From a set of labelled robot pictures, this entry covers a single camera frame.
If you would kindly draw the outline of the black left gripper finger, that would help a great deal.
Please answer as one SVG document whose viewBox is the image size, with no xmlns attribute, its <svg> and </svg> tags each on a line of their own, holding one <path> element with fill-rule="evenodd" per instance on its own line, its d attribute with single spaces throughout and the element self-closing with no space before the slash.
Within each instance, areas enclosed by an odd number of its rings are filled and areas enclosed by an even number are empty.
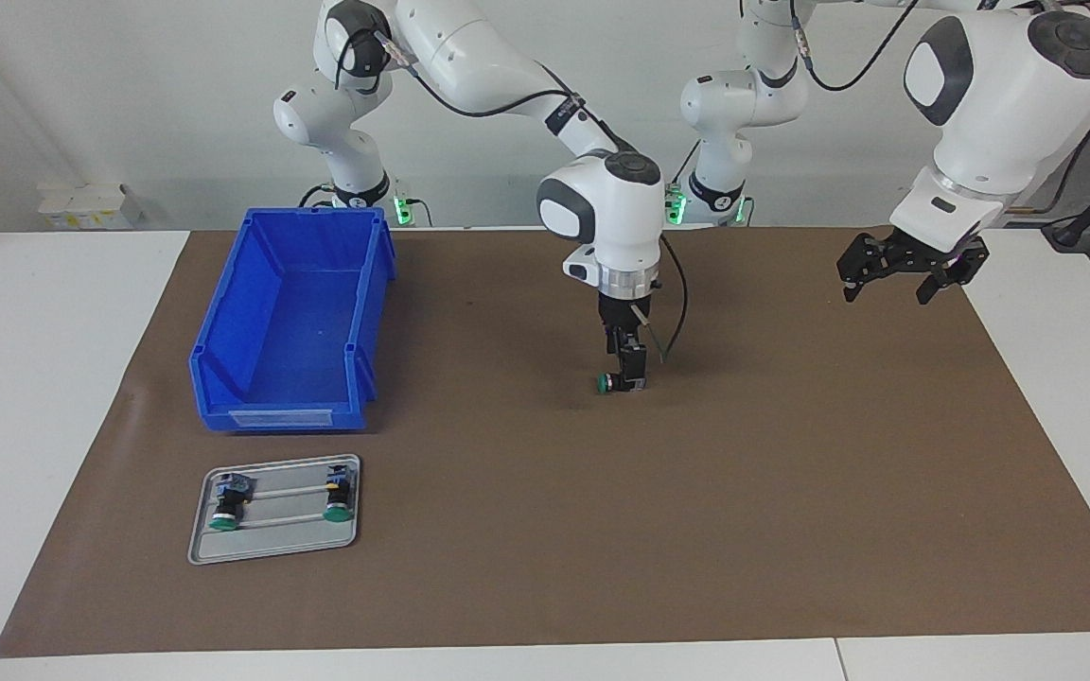
<svg viewBox="0 0 1090 681">
<path fill-rule="evenodd" d="M 942 290 L 968 285 L 990 258 L 986 246 L 966 246 L 956 257 L 938 257 L 927 260 L 927 277 L 916 290 L 921 306 L 927 306 Z"/>
<path fill-rule="evenodd" d="M 900 270 L 903 254 L 894 236 L 856 236 L 836 260 L 845 302 L 853 303 L 865 284 Z"/>
</svg>

